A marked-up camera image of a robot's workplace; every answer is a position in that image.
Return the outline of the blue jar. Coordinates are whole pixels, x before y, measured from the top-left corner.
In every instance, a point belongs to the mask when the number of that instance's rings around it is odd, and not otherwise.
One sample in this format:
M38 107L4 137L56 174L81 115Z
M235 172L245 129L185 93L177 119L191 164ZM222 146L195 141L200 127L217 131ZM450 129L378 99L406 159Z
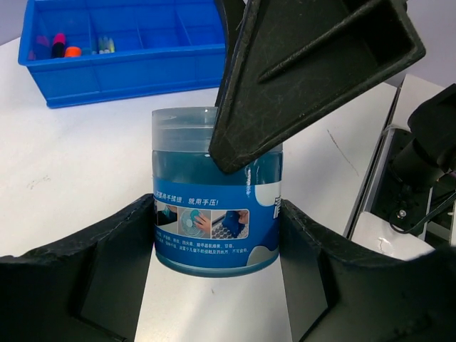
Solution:
M217 110L152 113L155 251L183 274L250 274L279 255L283 150L275 147L233 174L209 155Z

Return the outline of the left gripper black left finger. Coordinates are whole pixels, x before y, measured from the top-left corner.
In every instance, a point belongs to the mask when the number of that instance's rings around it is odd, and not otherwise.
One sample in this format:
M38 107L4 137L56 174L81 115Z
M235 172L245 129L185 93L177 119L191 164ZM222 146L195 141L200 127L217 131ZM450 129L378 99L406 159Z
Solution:
M1 258L3 341L133 341L153 246L154 198Z

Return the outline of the orange tip black highlighter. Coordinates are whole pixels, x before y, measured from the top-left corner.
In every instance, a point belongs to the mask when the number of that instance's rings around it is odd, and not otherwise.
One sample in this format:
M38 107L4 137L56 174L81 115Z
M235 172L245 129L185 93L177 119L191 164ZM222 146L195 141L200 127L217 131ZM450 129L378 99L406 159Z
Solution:
M65 50L65 54L64 54L65 58L75 58L75 57L79 57L79 56L82 56L82 50L81 50L81 48L79 48L77 46L69 46Z

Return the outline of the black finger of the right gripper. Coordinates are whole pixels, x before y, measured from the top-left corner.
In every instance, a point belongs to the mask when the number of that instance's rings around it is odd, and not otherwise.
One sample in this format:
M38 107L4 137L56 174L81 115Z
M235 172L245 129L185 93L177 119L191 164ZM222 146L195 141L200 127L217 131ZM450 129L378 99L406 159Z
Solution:
M209 154L236 172L426 50L404 1L218 1L226 58Z

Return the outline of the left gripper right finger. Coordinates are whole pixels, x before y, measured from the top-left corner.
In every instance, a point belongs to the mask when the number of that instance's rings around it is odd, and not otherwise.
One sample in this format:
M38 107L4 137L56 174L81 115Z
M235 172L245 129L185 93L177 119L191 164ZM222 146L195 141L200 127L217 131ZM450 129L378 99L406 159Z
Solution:
M410 261L366 249L281 203L280 262L294 341L453 341L455 249Z

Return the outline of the blue thin pen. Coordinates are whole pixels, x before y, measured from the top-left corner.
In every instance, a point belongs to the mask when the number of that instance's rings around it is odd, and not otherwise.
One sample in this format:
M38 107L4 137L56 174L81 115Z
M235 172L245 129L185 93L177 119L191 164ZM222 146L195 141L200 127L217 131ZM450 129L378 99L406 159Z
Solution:
M102 37L98 38L98 54L103 54L104 53L104 39Z

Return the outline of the pink cap black highlighter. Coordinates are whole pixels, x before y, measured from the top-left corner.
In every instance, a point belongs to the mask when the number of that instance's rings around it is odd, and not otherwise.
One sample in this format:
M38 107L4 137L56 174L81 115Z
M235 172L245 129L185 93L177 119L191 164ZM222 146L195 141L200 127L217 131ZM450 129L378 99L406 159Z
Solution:
M64 33L57 33L53 38L51 47L51 58L62 58L66 51L66 36Z

